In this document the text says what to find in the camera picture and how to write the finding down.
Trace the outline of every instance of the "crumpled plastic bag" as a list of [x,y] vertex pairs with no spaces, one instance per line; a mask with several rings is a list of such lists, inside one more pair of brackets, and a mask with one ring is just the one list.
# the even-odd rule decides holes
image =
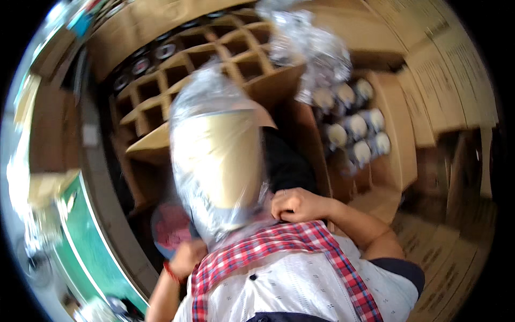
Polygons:
[[264,208],[268,181],[253,104],[209,62],[170,107],[176,189],[209,251],[277,222]]

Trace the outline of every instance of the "wrist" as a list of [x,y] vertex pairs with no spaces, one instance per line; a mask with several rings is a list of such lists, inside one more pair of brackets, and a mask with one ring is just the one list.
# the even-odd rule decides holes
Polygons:
[[330,202],[329,202],[328,213],[326,215],[326,219],[333,222],[334,217],[342,216],[345,214],[345,212],[346,212],[345,208],[347,207],[347,205],[345,205],[343,202],[336,200],[336,199],[329,198],[329,200],[330,200]]
[[185,280],[191,273],[182,269],[181,266],[175,260],[171,260],[168,262],[168,271],[173,273],[180,280]]

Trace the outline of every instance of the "hand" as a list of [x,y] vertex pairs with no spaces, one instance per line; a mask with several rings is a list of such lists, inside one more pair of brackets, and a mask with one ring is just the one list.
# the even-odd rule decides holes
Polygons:
[[272,216],[291,223],[325,219],[330,214],[332,200],[302,188],[279,190],[272,199]]
[[202,239],[182,242],[168,265],[178,278],[185,279],[207,254],[208,247]]

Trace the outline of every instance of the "green surface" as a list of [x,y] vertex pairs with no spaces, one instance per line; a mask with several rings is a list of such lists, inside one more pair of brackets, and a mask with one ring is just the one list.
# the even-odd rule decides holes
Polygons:
[[64,238],[63,243],[55,248],[53,254],[58,262],[62,264],[62,269],[68,278],[72,281],[74,287],[70,287],[72,293],[75,296],[83,298],[85,301],[89,301],[93,297],[100,297],[93,284],[80,267],[79,261],[73,254],[72,248],[68,243],[68,240]]
[[[70,243],[75,245],[86,269],[105,296],[127,298],[145,314],[147,304],[120,272],[95,227],[92,219],[93,214],[90,213],[84,198],[79,177],[72,182],[61,197],[68,201],[75,191],[77,191],[77,196],[66,220],[66,226],[71,237]],[[63,243],[62,246],[56,248],[56,251],[62,262],[64,262],[64,258],[68,258],[65,269],[83,297],[91,298],[91,296],[97,295],[95,288],[83,272],[77,259],[75,259],[69,243]]]

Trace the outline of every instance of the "green table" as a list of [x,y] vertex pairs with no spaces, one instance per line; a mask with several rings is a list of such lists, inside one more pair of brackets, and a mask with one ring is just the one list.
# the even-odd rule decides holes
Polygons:
[[62,194],[64,205],[75,192],[73,207],[62,220],[64,241],[54,254],[73,285],[71,289],[75,288],[77,296],[85,301],[94,296],[127,298],[145,314],[148,303],[132,287],[101,235],[86,201],[82,174]]

